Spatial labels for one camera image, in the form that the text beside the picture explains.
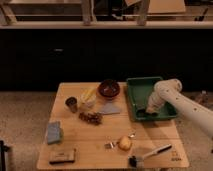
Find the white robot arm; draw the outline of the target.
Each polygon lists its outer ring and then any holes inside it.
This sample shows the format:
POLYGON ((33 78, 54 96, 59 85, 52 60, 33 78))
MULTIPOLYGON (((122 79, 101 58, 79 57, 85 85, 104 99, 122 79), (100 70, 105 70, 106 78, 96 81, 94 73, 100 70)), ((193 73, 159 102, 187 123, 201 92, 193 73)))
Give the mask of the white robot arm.
POLYGON ((213 111, 182 95, 181 90, 182 83, 178 79, 156 82, 145 111, 157 112, 168 102, 213 139, 213 111))

